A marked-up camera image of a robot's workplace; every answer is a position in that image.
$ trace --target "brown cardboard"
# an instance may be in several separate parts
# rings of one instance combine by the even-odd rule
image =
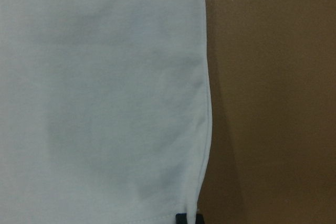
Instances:
[[[206,224],[336,223],[336,0],[206,4]]]

